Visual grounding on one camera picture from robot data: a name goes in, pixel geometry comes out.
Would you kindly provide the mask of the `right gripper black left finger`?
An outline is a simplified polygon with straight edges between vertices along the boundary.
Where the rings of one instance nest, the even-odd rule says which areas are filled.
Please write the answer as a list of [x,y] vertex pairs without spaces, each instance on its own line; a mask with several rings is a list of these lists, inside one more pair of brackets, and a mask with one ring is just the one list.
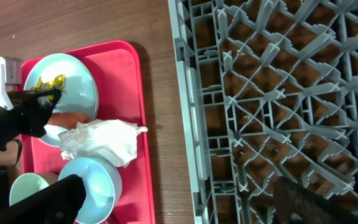
[[0,224],[72,224],[85,198],[83,179],[72,174],[0,211]]

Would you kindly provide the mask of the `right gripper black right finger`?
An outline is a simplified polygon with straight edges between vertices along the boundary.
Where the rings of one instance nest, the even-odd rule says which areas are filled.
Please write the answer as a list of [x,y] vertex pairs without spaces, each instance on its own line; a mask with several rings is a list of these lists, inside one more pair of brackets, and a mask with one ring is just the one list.
[[357,216],[283,176],[277,178],[273,204],[280,223],[358,223]]

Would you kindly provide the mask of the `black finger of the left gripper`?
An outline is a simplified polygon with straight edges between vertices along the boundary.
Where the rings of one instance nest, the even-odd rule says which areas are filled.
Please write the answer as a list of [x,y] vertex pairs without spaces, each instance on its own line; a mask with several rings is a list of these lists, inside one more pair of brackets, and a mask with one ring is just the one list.
[[14,111],[18,113],[16,121],[19,133],[40,138],[46,134],[45,125],[62,97],[58,88],[50,90],[10,91],[8,94]]

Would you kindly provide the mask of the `yellow snack wrapper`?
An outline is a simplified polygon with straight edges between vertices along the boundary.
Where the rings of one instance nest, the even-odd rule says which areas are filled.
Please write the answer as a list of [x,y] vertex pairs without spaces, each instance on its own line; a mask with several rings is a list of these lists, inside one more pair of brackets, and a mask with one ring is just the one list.
[[51,90],[51,89],[59,89],[64,93],[63,90],[65,87],[66,77],[64,74],[57,75],[53,80],[44,82],[41,77],[37,80],[35,86],[30,88],[30,91],[43,91],[43,90]]

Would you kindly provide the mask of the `orange carrot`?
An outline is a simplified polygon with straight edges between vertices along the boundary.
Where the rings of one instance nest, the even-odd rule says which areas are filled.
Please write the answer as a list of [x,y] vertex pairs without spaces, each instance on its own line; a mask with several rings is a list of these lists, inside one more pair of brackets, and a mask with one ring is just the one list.
[[47,124],[59,126],[67,130],[75,129],[77,123],[89,123],[90,117],[84,113],[53,113]]

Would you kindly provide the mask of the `mint green bowl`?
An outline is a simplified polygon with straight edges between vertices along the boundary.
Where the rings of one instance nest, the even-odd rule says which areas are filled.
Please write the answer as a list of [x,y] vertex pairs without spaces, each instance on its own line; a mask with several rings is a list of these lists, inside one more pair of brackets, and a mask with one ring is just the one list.
[[58,175],[54,173],[25,173],[13,182],[9,194],[9,204],[17,202],[41,191],[42,189],[54,184],[58,180]]

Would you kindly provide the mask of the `light blue bowl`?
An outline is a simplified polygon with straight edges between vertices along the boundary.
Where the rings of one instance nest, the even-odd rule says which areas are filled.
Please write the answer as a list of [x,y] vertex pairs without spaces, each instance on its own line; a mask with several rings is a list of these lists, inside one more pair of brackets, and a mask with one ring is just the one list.
[[68,162],[58,179],[75,174],[81,177],[86,198],[75,219],[78,223],[102,223],[110,216],[122,194],[122,179],[117,168],[104,159],[79,157]]

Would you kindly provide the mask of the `white tissue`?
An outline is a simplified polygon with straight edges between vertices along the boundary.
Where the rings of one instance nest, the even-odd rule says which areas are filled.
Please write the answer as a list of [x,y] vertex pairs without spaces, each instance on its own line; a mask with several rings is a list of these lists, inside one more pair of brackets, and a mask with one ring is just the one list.
[[127,167],[137,158],[137,137],[148,128],[119,119],[78,123],[75,129],[58,135],[61,157],[101,157],[115,167]]

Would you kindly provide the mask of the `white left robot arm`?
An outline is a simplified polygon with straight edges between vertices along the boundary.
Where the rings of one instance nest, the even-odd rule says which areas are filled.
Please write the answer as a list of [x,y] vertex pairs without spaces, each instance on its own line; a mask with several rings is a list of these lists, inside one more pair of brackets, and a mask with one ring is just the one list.
[[[7,95],[12,101],[13,109],[0,106],[0,152],[7,149],[9,142],[14,141],[19,159],[23,145],[16,137],[20,134],[37,138],[44,136],[45,125],[59,102],[62,91],[52,88],[40,91],[11,91]],[[9,173],[14,169],[0,168],[0,211],[9,206]]]

